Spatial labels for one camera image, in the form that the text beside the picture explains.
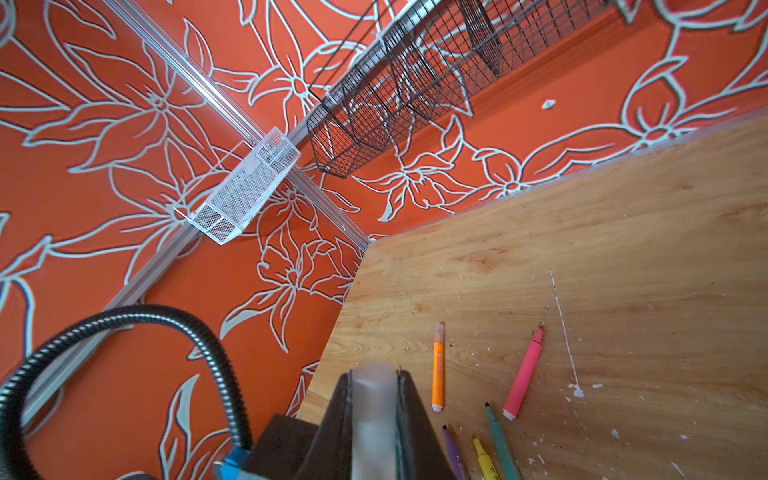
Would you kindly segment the orange highlighter pen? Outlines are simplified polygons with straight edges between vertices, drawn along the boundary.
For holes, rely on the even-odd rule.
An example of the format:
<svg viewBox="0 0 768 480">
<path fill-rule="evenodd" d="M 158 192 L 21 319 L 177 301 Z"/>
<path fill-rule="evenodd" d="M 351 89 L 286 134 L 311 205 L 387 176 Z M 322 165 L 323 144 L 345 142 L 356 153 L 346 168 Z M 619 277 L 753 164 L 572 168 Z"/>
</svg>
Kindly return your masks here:
<svg viewBox="0 0 768 480">
<path fill-rule="evenodd" d="M 433 340 L 431 407 L 434 412 L 441 412 L 445 406 L 444 349 L 445 325 L 438 322 L 435 324 Z"/>
</svg>

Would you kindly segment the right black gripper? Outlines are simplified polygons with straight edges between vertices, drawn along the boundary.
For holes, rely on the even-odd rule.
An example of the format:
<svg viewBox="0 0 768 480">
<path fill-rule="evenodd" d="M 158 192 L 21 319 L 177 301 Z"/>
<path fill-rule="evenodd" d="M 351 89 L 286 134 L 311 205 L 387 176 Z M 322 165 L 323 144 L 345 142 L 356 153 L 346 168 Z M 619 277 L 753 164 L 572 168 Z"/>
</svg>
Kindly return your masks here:
<svg viewBox="0 0 768 480">
<path fill-rule="evenodd" d="M 454 479 L 408 371 L 397 371 L 398 479 Z M 319 427 L 275 415 L 241 469 L 266 479 L 350 479 L 353 445 L 352 373 L 341 375 Z"/>
</svg>

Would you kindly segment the translucent pen cap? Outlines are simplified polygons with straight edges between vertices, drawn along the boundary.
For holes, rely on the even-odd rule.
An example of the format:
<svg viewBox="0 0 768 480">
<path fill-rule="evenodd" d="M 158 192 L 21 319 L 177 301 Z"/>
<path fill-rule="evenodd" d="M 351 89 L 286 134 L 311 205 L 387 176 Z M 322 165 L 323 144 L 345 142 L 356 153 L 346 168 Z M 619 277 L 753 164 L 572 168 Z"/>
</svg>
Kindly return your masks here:
<svg viewBox="0 0 768 480">
<path fill-rule="evenodd" d="M 352 371 L 352 479 L 396 479 L 397 372 L 386 362 Z"/>
</svg>

